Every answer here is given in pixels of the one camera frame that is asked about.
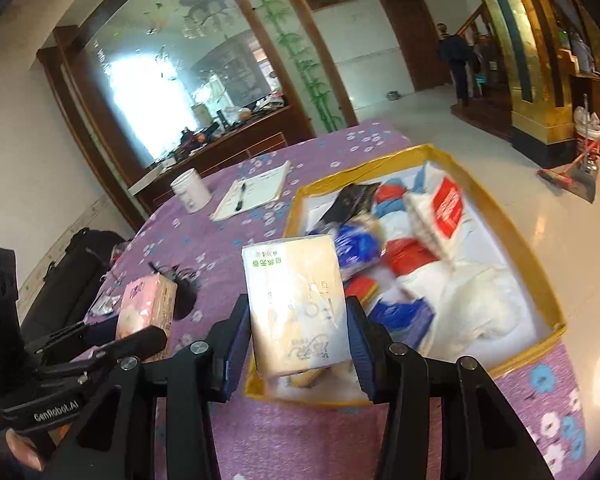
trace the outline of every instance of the wooden door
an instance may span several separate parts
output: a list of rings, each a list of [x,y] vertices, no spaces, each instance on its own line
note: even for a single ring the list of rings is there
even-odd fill
[[[424,0],[380,0],[394,28],[416,92],[451,83],[449,68],[438,59],[438,34]]]

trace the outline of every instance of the black pen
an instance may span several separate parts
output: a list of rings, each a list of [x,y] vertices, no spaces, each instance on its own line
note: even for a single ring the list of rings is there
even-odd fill
[[[238,200],[237,205],[235,206],[236,211],[240,211],[242,209],[242,199],[244,198],[244,192],[247,191],[247,183],[243,182],[240,186],[240,199]]]

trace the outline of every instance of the pink tissue box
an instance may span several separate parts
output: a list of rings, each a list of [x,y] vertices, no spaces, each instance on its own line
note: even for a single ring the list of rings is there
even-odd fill
[[[116,326],[116,339],[122,339],[148,326],[158,326],[167,338],[171,334],[173,305],[177,285],[160,274],[145,276],[126,286]],[[145,362],[165,359],[169,356],[169,341],[159,354]]]

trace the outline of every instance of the blue packaging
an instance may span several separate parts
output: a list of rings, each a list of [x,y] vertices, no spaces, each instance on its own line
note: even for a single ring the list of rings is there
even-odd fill
[[[369,321],[383,325],[392,339],[418,349],[433,322],[433,309],[424,298],[411,303],[380,300],[369,313]]]
[[[385,202],[376,204],[374,215],[376,215],[377,218],[382,218],[394,211],[404,211],[404,202],[401,198],[396,200],[386,200]]]
[[[348,280],[380,258],[380,242],[361,226],[344,224],[334,243],[343,280]]]

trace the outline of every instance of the black package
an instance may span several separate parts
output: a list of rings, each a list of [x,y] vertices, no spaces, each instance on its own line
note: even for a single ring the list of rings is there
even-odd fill
[[[374,196],[380,183],[376,184],[349,184],[343,187],[335,202],[328,211],[322,215],[309,234],[325,234],[334,227],[340,227],[355,215],[371,213]]]

